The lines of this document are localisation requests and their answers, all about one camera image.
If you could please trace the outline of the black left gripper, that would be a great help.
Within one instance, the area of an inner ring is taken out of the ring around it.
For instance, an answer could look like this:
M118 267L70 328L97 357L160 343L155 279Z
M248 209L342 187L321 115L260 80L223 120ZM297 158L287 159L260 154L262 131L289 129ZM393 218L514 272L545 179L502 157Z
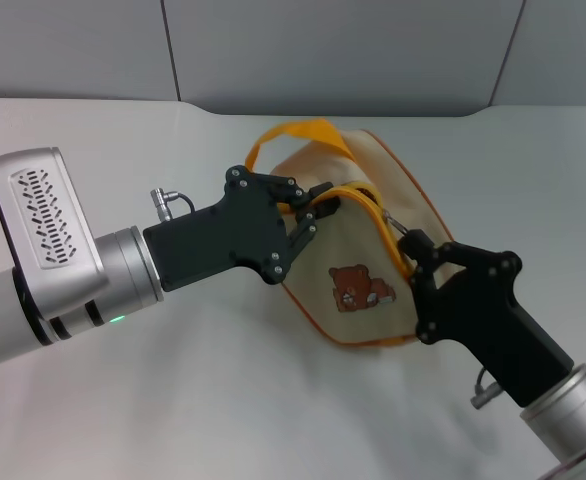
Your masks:
M282 282L314 239L317 221L340 208L337 197L310 205L333 187L324 182L304 190L293 177L229 168L216 204L143 230L162 289L171 292L236 267L253 270L269 285ZM279 204L294 210L285 220Z

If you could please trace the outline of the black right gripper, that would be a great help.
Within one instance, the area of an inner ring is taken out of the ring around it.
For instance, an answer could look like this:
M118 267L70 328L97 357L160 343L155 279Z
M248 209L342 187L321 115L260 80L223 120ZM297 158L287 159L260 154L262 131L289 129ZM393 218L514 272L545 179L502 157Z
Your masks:
M522 408L572 373L573 359L515 298L517 254L436 246L420 229L408 230L398 249L417 263L410 286L423 343L462 344Z

